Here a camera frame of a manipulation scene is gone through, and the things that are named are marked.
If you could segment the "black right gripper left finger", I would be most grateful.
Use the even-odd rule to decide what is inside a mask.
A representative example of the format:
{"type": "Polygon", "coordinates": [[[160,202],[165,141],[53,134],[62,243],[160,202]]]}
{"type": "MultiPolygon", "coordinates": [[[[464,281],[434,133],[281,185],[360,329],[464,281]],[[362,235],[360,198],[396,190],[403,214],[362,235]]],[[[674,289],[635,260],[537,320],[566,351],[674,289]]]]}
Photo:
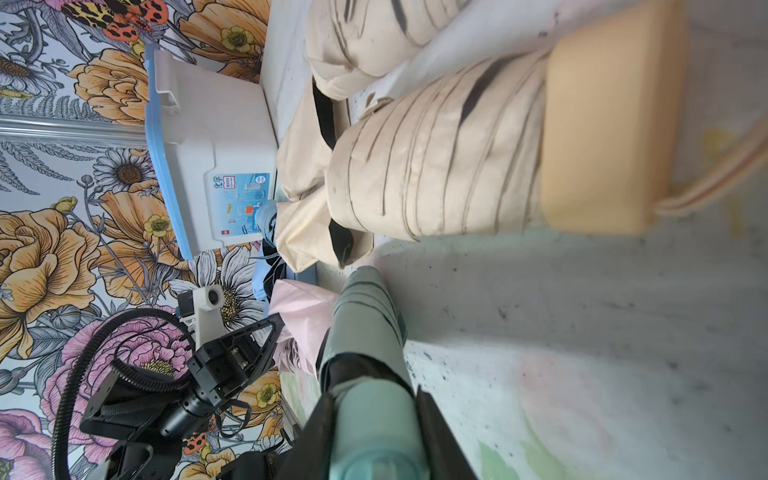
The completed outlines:
{"type": "Polygon", "coordinates": [[[334,396],[324,393],[302,434],[277,470],[277,480],[329,479],[335,418],[334,396]]]}

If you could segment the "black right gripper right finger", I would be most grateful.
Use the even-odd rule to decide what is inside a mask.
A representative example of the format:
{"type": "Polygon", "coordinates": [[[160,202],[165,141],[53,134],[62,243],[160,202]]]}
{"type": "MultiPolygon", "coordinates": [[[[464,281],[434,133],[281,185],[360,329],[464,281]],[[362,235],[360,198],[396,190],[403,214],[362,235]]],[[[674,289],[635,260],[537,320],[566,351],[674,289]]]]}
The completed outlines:
{"type": "Polygon", "coordinates": [[[432,480],[477,480],[433,396],[419,388],[415,404],[430,478],[432,480]]]}

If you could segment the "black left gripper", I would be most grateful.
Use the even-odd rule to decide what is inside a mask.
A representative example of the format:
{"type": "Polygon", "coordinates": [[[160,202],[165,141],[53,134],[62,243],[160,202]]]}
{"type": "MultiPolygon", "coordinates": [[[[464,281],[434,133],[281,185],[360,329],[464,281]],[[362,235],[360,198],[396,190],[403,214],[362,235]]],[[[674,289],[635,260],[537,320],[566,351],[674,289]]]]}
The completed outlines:
{"type": "Polygon", "coordinates": [[[224,337],[205,343],[187,362],[195,393],[221,408],[273,364],[284,322],[273,314],[224,337]]]}

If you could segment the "pink umbrella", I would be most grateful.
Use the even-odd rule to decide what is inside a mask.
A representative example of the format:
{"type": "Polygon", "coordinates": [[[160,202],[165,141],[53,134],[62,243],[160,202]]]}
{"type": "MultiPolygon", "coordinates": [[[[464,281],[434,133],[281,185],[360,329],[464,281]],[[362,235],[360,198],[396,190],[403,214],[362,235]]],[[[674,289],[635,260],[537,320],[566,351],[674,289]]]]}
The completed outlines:
{"type": "Polygon", "coordinates": [[[284,323],[273,355],[280,372],[317,375],[316,362],[333,324],[337,299],[336,293],[316,285],[295,280],[275,283],[269,313],[278,314],[284,323]]]}

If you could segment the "blue umbrella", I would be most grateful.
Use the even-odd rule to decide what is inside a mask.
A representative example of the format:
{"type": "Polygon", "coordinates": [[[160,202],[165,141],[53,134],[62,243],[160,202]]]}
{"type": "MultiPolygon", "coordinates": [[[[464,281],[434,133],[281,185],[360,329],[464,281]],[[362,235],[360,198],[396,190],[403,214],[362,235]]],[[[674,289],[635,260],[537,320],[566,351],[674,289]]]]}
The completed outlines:
{"type": "Polygon", "coordinates": [[[275,283],[278,280],[299,281],[311,285],[317,284],[317,270],[311,266],[302,272],[291,270],[281,257],[255,262],[251,286],[253,296],[261,302],[270,302],[275,283]]]}
{"type": "Polygon", "coordinates": [[[266,200],[254,213],[254,227],[262,235],[263,240],[273,244],[276,223],[277,223],[277,203],[274,200],[266,200]]]}

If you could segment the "beige umbrella sleeve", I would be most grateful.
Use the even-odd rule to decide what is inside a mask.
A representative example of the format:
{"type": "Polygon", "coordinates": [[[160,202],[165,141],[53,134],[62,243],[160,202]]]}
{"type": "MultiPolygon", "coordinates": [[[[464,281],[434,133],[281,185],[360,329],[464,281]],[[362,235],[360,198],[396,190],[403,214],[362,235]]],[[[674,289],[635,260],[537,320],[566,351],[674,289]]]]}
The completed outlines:
{"type": "Polygon", "coordinates": [[[311,78],[277,153],[278,181],[289,201],[324,184],[332,151],[349,126],[347,101],[327,97],[311,78]]]}
{"type": "Polygon", "coordinates": [[[295,272],[317,262],[343,269],[372,252],[374,237],[338,224],[321,186],[297,201],[277,203],[274,240],[278,253],[295,272]]]}

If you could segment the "beige umbrella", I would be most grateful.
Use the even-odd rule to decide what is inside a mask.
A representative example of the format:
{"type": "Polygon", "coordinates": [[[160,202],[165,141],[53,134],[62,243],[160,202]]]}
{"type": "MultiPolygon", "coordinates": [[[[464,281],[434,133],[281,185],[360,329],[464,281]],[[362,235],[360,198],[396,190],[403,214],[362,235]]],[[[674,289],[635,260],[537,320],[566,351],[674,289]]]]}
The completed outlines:
{"type": "Polygon", "coordinates": [[[553,49],[489,59],[372,109],[337,142],[327,203],[403,240],[556,231],[640,235],[725,196],[767,161],[760,119],[669,192],[689,34],[681,1],[643,1],[553,49]]]}
{"type": "Polygon", "coordinates": [[[317,88],[345,100],[413,58],[465,8],[465,0],[316,0],[305,18],[317,88]]]}

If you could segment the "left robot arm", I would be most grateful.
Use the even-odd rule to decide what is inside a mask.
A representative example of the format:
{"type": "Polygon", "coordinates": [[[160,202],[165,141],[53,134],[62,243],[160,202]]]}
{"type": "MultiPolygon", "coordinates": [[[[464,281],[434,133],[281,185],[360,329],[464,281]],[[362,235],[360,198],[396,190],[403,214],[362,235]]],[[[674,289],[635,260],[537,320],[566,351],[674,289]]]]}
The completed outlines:
{"type": "Polygon", "coordinates": [[[273,366],[283,327],[274,314],[199,344],[182,377],[150,373],[160,391],[136,385],[132,376],[109,373],[80,422],[82,431],[116,442],[93,478],[169,479],[187,439],[211,423],[229,418],[235,424],[223,434],[238,434],[255,412],[240,395],[273,366]]]}

